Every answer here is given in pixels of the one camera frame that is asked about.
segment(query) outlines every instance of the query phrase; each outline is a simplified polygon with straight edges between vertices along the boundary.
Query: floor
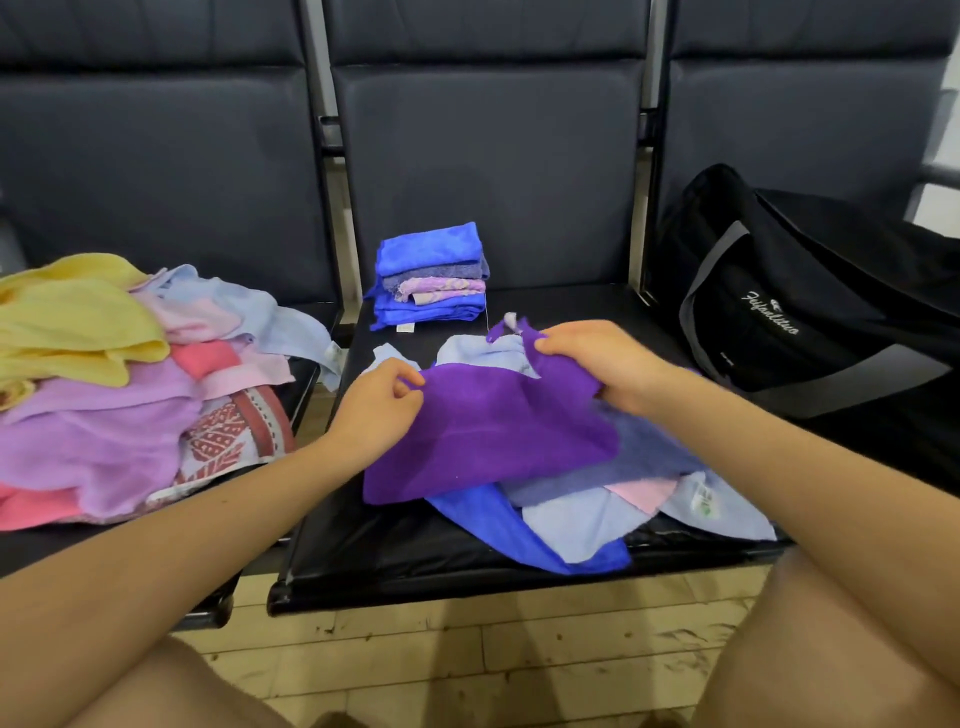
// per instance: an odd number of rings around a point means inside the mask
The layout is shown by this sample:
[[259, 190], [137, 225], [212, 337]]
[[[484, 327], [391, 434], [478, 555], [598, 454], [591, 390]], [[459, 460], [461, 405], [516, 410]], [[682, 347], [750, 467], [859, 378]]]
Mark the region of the floor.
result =
[[[301, 444], [332, 398], [311, 401]], [[637, 728], [692, 715], [765, 567], [271, 619], [275, 575], [245, 576], [221, 630], [180, 633], [230, 683], [297, 726]]]

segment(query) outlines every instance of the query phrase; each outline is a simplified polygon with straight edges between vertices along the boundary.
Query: leg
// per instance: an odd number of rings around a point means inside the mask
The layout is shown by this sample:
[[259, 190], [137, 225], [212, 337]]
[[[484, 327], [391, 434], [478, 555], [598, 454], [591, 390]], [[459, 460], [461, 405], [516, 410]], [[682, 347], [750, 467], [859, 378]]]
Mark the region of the leg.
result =
[[224, 682], [171, 637], [73, 719], [68, 728], [290, 728], [273, 709]]
[[720, 657], [694, 728], [947, 728], [960, 691], [798, 548]]

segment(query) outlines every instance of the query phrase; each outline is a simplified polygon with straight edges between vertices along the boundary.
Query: bag handle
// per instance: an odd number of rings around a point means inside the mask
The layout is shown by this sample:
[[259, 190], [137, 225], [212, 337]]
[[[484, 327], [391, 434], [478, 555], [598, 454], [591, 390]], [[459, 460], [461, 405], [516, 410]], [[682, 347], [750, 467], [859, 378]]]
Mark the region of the bag handle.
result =
[[712, 379], [726, 384], [737, 394], [769, 412], [805, 420], [905, 392], [951, 371], [950, 366], [924, 353], [902, 344], [892, 344], [847, 369], [819, 379], [784, 384], [759, 392], [737, 390], [730, 379], [722, 376], [713, 366], [707, 352], [700, 345], [694, 324], [693, 303], [697, 290], [704, 284], [720, 258], [737, 240], [749, 234], [750, 231], [739, 220], [727, 228], [700, 264], [697, 275], [680, 305], [680, 327], [686, 343], [693, 350], [693, 358], [697, 364]]

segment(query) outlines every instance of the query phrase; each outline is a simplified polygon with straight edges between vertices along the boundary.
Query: yellow towel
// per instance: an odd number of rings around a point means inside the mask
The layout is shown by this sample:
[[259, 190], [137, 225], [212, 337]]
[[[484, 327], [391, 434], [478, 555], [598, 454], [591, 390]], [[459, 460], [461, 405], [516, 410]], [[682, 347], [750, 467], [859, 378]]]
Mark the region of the yellow towel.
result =
[[127, 361], [170, 353], [163, 327], [129, 288], [147, 276], [119, 255], [86, 253], [0, 279], [0, 410], [34, 392], [32, 379], [122, 387]]

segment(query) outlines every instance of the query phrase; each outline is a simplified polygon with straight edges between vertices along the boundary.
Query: bare skin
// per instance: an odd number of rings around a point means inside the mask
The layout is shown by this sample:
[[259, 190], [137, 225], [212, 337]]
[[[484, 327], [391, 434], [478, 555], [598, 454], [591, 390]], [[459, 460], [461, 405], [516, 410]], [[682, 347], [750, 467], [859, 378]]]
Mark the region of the bare skin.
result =
[[[698, 728], [960, 724], [960, 500], [673, 367], [609, 322], [547, 333], [542, 352], [572, 356], [610, 403], [672, 432], [804, 552], [778, 565], [721, 658]], [[172, 690], [205, 666], [164, 635], [406, 432], [422, 397], [399, 376], [422, 383], [386, 362], [357, 379], [316, 444], [0, 580], [0, 722], [286, 725], [228, 686]], [[161, 683], [179, 712], [145, 723]]]

